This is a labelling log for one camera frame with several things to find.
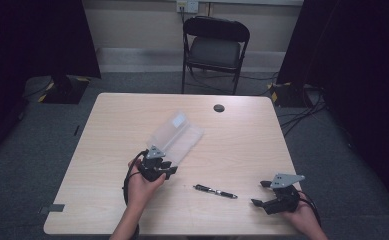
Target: hand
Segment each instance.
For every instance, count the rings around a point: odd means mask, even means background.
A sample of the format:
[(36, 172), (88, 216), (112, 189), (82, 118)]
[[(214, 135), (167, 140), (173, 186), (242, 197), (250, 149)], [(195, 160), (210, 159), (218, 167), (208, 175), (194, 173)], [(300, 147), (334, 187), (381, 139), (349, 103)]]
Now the hand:
[(130, 161), (128, 166), (130, 166), (133, 161), (136, 162), (130, 174), (135, 175), (129, 180), (127, 207), (132, 208), (136, 206), (137, 208), (144, 209), (150, 199), (153, 198), (156, 190), (164, 183), (166, 174), (162, 174), (156, 181), (150, 182), (139, 173), (138, 166), (141, 164), (140, 159)]
[(128, 206), (110, 239), (126, 240), (131, 238), (144, 212), (144, 208), (166, 179), (166, 174), (162, 174), (156, 181), (148, 181), (138, 170), (141, 160), (132, 160), (128, 163), (128, 166), (131, 166), (133, 161), (136, 162), (130, 173), (130, 176), (134, 175), (130, 177), (128, 183)]
[[(307, 199), (303, 193), (299, 192), (299, 194), (300, 198)], [(300, 201), (295, 212), (282, 212), (281, 215), (309, 239), (328, 239), (307, 203)]]

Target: wall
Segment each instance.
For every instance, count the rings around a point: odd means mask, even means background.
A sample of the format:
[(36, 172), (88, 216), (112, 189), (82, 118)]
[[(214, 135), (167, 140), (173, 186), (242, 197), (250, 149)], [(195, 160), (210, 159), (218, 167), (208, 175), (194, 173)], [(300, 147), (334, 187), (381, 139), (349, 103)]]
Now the wall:
[[(285, 52), (301, 9), (298, 1), (287, 2), (200, 3), (198, 15), (210, 12), (244, 23), (251, 31), (249, 51)], [(83, 4), (96, 48), (182, 49), (182, 20), (175, 1), (84, 0)]]

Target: black curtain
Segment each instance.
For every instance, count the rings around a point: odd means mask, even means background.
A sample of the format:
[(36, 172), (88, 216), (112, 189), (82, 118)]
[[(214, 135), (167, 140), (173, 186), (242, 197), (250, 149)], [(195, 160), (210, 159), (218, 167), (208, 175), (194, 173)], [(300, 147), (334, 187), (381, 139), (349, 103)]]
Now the black curtain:
[(389, 191), (389, 1), (305, 0), (303, 8), (278, 81), (322, 87)]
[(56, 72), (101, 77), (81, 0), (0, 0), (0, 128), (26, 81)]

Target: chair seat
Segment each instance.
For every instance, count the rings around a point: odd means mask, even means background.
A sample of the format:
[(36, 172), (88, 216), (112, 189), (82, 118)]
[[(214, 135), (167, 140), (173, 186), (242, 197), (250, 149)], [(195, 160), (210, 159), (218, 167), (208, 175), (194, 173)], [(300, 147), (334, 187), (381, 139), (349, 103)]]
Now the chair seat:
[(238, 42), (196, 37), (191, 45), (187, 62), (236, 69), (240, 49)]

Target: black pen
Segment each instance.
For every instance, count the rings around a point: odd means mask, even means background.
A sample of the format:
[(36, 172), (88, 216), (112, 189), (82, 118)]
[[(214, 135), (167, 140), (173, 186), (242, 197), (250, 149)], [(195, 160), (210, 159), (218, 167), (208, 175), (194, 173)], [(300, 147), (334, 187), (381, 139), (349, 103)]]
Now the black pen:
[(209, 187), (205, 187), (205, 186), (200, 185), (200, 184), (193, 186), (193, 188), (195, 188), (199, 191), (203, 191), (203, 192), (214, 193), (216, 195), (223, 196), (223, 197), (228, 197), (228, 198), (233, 198), (233, 199), (238, 198), (237, 195), (234, 195), (232, 193), (227, 193), (227, 192), (223, 192), (220, 190), (214, 190), (214, 189), (211, 189)]

